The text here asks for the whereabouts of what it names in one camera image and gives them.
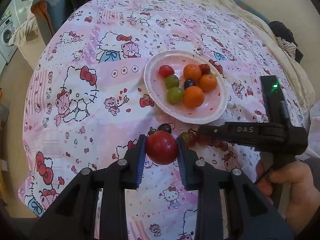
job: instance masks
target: white cable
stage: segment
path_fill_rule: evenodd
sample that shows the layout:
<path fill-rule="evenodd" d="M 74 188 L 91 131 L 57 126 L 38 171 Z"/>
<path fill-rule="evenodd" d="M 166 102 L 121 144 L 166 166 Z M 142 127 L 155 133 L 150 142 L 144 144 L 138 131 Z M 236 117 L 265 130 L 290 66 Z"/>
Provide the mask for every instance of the white cable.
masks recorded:
<path fill-rule="evenodd" d="M 18 17 L 17 7 L 16 7 L 16 1 L 15 1 L 15 0 L 13 0 L 13 6 L 14 6 L 14 10 L 15 10 L 15 12 L 16 12 L 17 21 L 18 21 L 19 26 L 20 26 L 20 25 L 21 25 L 21 23 L 20 23 L 20 20 L 19 20 L 19 17 Z"/>

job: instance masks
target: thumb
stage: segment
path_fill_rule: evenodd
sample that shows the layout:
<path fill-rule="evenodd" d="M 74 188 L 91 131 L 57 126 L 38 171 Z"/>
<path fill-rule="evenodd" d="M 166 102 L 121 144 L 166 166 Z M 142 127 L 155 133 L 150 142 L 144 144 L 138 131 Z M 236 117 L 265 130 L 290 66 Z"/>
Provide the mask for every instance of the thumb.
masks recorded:
<path fill-rule="evenodd" d="M 273 183 L 283 184 L 286 181 L 291 183 L 307 182 L 313 184 L 312 173 L 309 166 L 300 161 L 288 163 L 279 170 L 273 171 L 269 175 Z"/>

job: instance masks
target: bed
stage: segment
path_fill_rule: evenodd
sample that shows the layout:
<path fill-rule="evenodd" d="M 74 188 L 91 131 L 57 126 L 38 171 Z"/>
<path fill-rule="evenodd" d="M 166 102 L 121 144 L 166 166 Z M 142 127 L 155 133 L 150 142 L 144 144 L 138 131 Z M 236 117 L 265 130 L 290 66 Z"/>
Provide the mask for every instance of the bed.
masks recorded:
<path fill-rule="evenodd" d="M 223 76 L 228 106 L 214 125 L 268 122 L 260 75 L 278 77 L 292 124 L 308 125 L 315 95 L 305 72 L 261 19 L 232 0 L 92 0 L 54 35 L 28 87 L 30 174 L 18 194 L 32 212 L 41 217 L 82 168 L 107 167 L 152 127 L 169 123 L 175 137 L 197 130 L 164 114 L 144 86 L 146 62 L 167 49 L 198 54 Z M 216 168 L 257 178 L 260 154 L 250 147 L 212 141 L 193 149 Z M 129 239 L 192 239 L 197 192 L 184 190 L 176 161 L 157 166 L 146 158 L 143 177 L 138 190 L 126 192 Z"/>

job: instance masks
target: plate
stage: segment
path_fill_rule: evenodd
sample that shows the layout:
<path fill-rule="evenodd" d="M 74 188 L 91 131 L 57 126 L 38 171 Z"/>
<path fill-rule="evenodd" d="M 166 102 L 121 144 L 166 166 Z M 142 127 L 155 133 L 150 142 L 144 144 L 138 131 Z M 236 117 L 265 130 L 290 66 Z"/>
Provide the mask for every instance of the plate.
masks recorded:
<path fill-rule="evenodd" d="M 180 88 L 185 81 L 183 68 L 187 64 L 208 64 L 212 74 L 216 74 L 218 85 L 214 91 L 206 92 L 204 103 L 197 108 L 187 108 L 181 101 L 171 104 L 167 101 L 167 88 L 164 78 L 158 73 L 162 65 L 170 65 L 179 78 Z M 162 111 L 185 123 L 206 124 L 217 120 L 225 111 L 228 103 L 227 88 L 216 68 L 204 58 L 183 50 L 165 50 L 154 55 L 147 63 L 143 75 L 144 83 L 153 101 Z"/>

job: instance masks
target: small orange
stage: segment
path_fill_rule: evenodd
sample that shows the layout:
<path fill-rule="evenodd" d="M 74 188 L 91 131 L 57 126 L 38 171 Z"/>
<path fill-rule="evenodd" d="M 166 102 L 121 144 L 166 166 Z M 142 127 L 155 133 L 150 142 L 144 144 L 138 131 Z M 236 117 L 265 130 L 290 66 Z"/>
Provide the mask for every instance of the small orange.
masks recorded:
<path fill-rule="evenodd" d="M 188 87 L 184 91 L 183 103 L 186 107 L 196 108 L 203 104 L 204 102 L 204 93 L 201 88 L 196 86 Z"/>
<path fill-rule="evenodd" d="M 198 65 L 188 64 L 183 69 L 183 76 L 185 79 L 191 79 L 193 82 L 197 82 L 202 75 L 201 69 Z"/>
<path fill-rule="evenodd" d="M 209 92 L 215 90 L 217 85 L 217 78 L 214 75 L 206 74 L 200 78 L 198 86 L 202 89 L 203 92 Z"/>

